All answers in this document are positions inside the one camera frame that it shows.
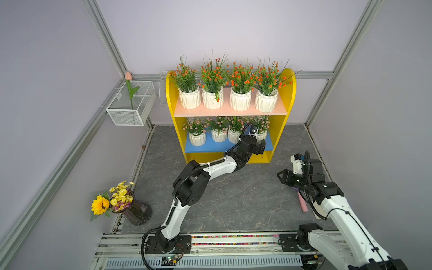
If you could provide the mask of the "pink flower pot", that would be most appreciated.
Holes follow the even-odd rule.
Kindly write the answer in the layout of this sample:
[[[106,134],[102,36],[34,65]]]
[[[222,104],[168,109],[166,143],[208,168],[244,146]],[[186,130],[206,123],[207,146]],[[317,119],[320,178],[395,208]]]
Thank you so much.
[[[241,132],[245,126],[245,118],[243,116],[227,117],[228,121],[228,140],[232,144],[237,144]]]
[[[200,147],[206,143],[207,121],[205,119],[187,118],[182,128],[186,131],[192,146]]]
[[[250,122],[256,127],[255,137],[258,141],[263,141],[267,138],[270,128],[270,116],[256,115],[250,117]]]

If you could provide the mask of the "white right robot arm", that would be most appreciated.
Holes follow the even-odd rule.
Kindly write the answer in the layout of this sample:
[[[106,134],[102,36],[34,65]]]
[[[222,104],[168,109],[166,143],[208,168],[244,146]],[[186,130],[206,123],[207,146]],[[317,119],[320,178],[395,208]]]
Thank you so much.
[[[345,250],[316,223],[300,225],[292,243],[302,251],[320,252],[339,270],[405,270],[401,259],[393,259],[354,214],[344,193],[335,182],[328,182],[318,159],[304,154],[290,158],[292,170],[277,174],[284,185],[298,189],[313,212],[332,220],[349,246]]]

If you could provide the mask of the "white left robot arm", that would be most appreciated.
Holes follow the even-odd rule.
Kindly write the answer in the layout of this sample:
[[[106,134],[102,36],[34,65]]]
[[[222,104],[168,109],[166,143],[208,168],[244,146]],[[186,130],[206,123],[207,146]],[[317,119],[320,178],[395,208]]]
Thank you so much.
[[[252,155],[264,154],[266,142],[258,141],[258,127],[248,123],[240,132],[238,142],[223,154],[223,158],[209,163],[189,162],[175,180],[172,205],[164,223],[147,231],[142,237],[141,255],[150,245],[149,234],[156,233],[156,249],[162,253],[175,250],[180,229],[189,209],[203,196],[208,183],[222,175],[242,169]]]

